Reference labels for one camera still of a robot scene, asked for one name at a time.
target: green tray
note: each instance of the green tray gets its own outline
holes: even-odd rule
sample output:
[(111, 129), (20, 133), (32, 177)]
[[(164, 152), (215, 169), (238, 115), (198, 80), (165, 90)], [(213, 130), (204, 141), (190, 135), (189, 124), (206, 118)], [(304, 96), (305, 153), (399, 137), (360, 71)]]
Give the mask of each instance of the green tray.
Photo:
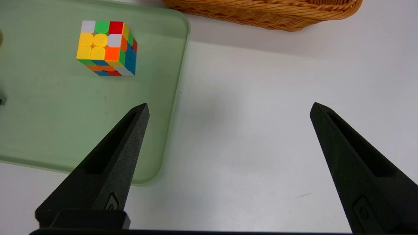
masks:
[[(134, 77), (100, 77), (75, 59), (83, 20), (126, 22), (138, 41)], [(1, 0), (0, 161), (70, 172), (146, 102), (150, 120), (132, 184), (148, 183), (163, 162), (189, 29), (186, 17), (169, 9)]]

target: white surface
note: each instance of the white surface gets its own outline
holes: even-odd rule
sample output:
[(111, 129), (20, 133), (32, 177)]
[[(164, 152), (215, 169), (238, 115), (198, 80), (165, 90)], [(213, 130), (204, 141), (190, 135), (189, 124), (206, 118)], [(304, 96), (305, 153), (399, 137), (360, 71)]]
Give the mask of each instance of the white surface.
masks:
[(94, 33), (94, 27), (96, 26), (95, 20), (83, 20), (81, 23), (82, 33)]
[(122, 76), (133, 76), (133, 74), (124, 66), (115, 66), (116, 71), (120, 73)]
[(107, 37), (107, 45), (110, 47), (120, 47), (120, 43), (122, 42), (122, 34), (110, 34)]
[[(169, 153), (155, 183), (131, 188), (131, 228), (350, 232), (314, 102), (418, 182), (417, 8), (364, 1), (349, 19), (295, 33), (188, 16)], [(64, 178), (0, 164), (0, 234), (35, 230), (35, 208)]]

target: wicker basket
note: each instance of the wicker basket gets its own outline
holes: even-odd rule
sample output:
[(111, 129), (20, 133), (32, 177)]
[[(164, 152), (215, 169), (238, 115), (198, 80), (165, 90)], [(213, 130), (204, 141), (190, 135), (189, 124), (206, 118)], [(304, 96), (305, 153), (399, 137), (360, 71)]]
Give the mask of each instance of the wicker basket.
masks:
[(163, 0), (184, 13), (268, 29), (298, 31), (325, 20), (345, 19), (362, 0)]

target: basket rim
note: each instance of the basket rim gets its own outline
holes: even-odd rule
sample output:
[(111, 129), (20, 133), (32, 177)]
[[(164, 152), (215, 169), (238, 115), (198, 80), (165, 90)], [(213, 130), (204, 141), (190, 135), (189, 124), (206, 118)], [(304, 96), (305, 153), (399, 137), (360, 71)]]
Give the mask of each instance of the basket rim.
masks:
[(341, 20), (355, 14), (363, 0), (346, 0), (340, 5), (316, 5), (308, 0), (174, 0), (219, 7), (232, 7), (250, 11), (293, 15), (316, 20)]

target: yellow sticker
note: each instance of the yellow sticker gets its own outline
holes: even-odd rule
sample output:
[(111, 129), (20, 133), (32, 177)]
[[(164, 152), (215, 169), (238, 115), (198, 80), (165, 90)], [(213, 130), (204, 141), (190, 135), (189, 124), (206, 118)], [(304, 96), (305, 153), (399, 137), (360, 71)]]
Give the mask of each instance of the yellow sticker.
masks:
[(128, 41), (128, 39), (129, 39), (129, 29), (126, 26), (125, 23), (123, 23), (122, 35), (126, 39), (126, 41)]
[(79, 39), (79, 46), (91, 46), (93, 44), (92, 33), (81, 33)]
[(123, 64), (120, 63), (119, 61), (108, 61), (108, 60), (106, 60), (106, 63), (108, 63), (111, 66), (116, 66), (116, 67), (123, 66)]
[(105, 60), (105, 53), (106, 50), (104, 47), (93, 47), (91, 53), (90, 53), (90, 59), (92, 60)]
[(79, 46), (77, 49), (77, 59), (90, 59), (92, 48), (90, 46)]
[(98, 33), (93, 38), (93, 45), (105, 47), (107, 46), (107, 35), (104, 33)]

